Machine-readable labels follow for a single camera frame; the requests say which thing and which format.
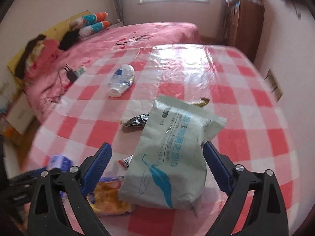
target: blue feather print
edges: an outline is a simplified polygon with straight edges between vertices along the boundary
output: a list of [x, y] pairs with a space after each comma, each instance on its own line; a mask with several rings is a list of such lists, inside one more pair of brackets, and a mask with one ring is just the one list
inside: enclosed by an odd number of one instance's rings
[[142, 162], [149, 168], [154, 183], [161, 188], [167, 205], [172, 209], [172, 186], [169, 177], [162, 170], [158, 169], [157, 165], [150, 165], [144, 161], [144, 157], [146, 157], [146, 154], [143, 155]]

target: metal screw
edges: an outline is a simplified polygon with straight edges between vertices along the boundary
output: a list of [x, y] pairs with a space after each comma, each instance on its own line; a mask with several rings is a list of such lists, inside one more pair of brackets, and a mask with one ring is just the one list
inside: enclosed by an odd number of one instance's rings
[[48, 175], [48, 171], [47, 170], [44, 170], [42, 173], [40, 173], [41, 176], [45, 177]]
[[72, 166], [71, 168], [70, 168], [70, 172], [71, 173], [75, 173], [75, 172], [77, 172], [79, 170], [79, 168], [77, 167], [77, 166]]
[[268, 176], [273, 176], [273, 171], [272, 170], [267, 170], [266, 173], [267, 173]]
[[244, 167], [242, 165], [236, 165], [235, 168], [237, 171], [243, 171], [244, 170]]

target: yellow headboard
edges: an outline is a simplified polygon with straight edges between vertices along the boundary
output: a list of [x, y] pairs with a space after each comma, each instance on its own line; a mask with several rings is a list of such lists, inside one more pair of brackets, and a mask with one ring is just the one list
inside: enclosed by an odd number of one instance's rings
[[[52, 28], [48, 29], [47, 31], [43, 32], [43, 34], [45, 36], [47, 36], [48, 38], [50, 38], [50, 39], [61, 41], [63, 36], [65, 35], [65, 33], [67, 31], [69, 31], [70, 22], [72, 20], [75, 20], [75, 19], [77, 19], [79, 17], [82, 17], [84, 15], [89, 15], [89, 14], [91, 14], [89, 11], [83, 11], [83, 12], [78, 13], [77, 15], [73, 15], [71, 18], [62, 21], [59, 24], [55, 25], [54, 27], [52, 27]], [[20, 60], [24, 50], [25, 49], [22, 49], [18, 53], [16, 53], [14, 55], [14, 57], [7, 64], [7, 67], [9, 67], [9, 69], [12, 72], [13, 75], [15, 74], [16, 65], [18, 64], [18, 62], [19, 62], [19, 60]], [[20, 86], [23, 85], [23, 82], [20, 79], [15, 78], [15, 80]]]

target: window sill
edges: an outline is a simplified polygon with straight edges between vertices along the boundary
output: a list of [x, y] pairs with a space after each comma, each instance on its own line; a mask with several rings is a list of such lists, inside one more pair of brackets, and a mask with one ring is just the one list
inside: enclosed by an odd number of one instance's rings
[[143, 0], [140, 4], [153, 3], [153, 2], [197, 2], [197, 3], [209, 3], [208, 0]]

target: table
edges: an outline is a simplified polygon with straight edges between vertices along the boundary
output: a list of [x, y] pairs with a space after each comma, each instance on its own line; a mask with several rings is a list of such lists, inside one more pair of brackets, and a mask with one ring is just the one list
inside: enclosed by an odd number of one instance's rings
[[[108, 97], [108, 81], [122, 64], [134, 67], [135, 82], [120, 98]], [[124, 175], [126, 171], [117, 161], [133, 154], [142, 131], [125, 133], [119, 122], [149, 112], [158, 94], [185, 101], [210, 98], [204, 109], [227, 118], [226, 127], [212, 143], [221, 154], [250, 171], [275, 172], [292, 224], [299, 206], [300, 184], [288, 124], [254, 66], [232, 47], [178, 44], [104, 53], [62, 97], [39, 129], [25, 169], [43, 167], [55, 154], [64, 154], [79, 165], [108, 142], [113, 155], [104, 176]], [[235, 232], [242, 228], [251, 197], [252, 193], [248, 194]], [[187, 210], [138, 206], [131, 215], [100, 220], [112, 236], [204, 236], [226, 199], [208, 170], [198, 218]], [[75, 222], [72, 224], [80, 230]]]

